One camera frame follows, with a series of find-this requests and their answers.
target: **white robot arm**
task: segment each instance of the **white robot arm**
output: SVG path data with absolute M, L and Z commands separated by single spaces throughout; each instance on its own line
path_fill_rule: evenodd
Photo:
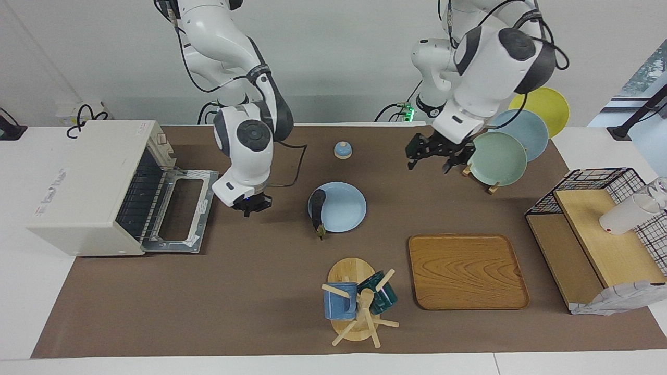
M 175 20 L 181 20 L 190 42 L 184 50 L 188 67 L 216 87 L 230 88 L 222 92 L 219 101 L 232 106 L 221 108 L 213 122 L 215 140 L 231 159 L 231 167 L 214 183 L 213 191 L 225 205 L 243 211 L 246 217 L 271 207 L 271 197 L 263 191 L 273 160 L 273 142 L 288 137 L 294 120 L 257 45 L 231 19 L 231 12 L 243 1 L 162 3 L 173 15 L 175 27 Z M 241 71 L 247 83 L 233 77 L 235 71 Z
M 449 40 L 425 39 L 412 51 L 423 78 L 415 105 L 434 119 L 436 132 L 431 138 L 417 134 L 410 142 L 410 169 L 432 155 L 450 157 L 445 172 L 465 162 L 474 148 L 458 159 L 455 154 L 482 130 L 500 103 L 512 93 L 542 86 L 557 66 L 556 47 L 544 39 L 542 14 L 534 0 L 452 0 L 444 13 Z M 483 25 L 492 14 L 507 27 Z

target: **brown table mat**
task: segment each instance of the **brown table mat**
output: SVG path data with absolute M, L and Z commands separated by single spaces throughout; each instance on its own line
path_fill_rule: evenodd
M 309 144 L 294 187 L 268 189 L 273 207 L 244 219 L 216 201 L 201 254 L 78 258 L 33 358 L 218 356 L 348 352 L 446 353 L 667 348 L 647 308 L 613 316 L 572 316 L 524 219 L 568 171 L 550 144 L 525 176 L 494 196 L 460 168 L 442 175 L 432 157 L 408 171 L 404 147 L 429 128 L 298 127 L 288 141 Z M 225 171 L 210 127 L 168 127 L 178 165 Z M 339 140 L 351 159 L 334 157 Z M 272 182 L 289 182 L 298 150 L 276 145 Z M 321 242 L 305 209 L 320 184 L 345 181 L 368 201 L 364 222 Z M 425 311 L 414 302 L 407 240 L 416 234 L 504 234 L 531 295 L 518 311 Z M 396 269 L 399 302 L 369 341 L 330 342 L 320 285 L 340 259 Z

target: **power outlet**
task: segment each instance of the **power outlet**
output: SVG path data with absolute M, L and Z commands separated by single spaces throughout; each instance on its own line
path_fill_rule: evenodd
M 81 106 L 84 104 L 88 104 L 91 106 L 91 108 L 93 108 L 93 114 L 97 115 L 98 113 L 106 112 L 109 114 L 107 119 L 113 119 L 111 112 L 109 112 L 109 110 L 104 106 L 104 103 L 101 101 L 99 103 L 62 103 L 58 105 L 58 110 L 56 111 L 55 116 L 58 121 L 60 121 L 62 126 L 74 126 L 77 124 L 77 114 L 79 113 L 79 108 L 81 108 Z M 84 121 L 91 119 L 90 111 L 88 109 L 84 109 L 81 112 L 81 122 L 83 123 Z

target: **wire basket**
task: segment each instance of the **wire basket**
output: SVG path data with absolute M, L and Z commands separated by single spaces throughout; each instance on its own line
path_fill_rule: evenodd
M 562 214 L 554 192 L 560 190 L 606 190 L 619 204 L 646 183 L 632 168 L 577 169 L 566 175 L 556 187 L 528 212 L 528 215 Z M 667 276 L 667 211 L 634 229 L 662 273 Z

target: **white cup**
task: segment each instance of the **white cup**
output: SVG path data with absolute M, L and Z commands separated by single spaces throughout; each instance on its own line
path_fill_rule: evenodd
M 667 177 L 658 177 L 602 215 L 600 225 L 611 234 L 624 234 L 661 214 L 667 206 Z

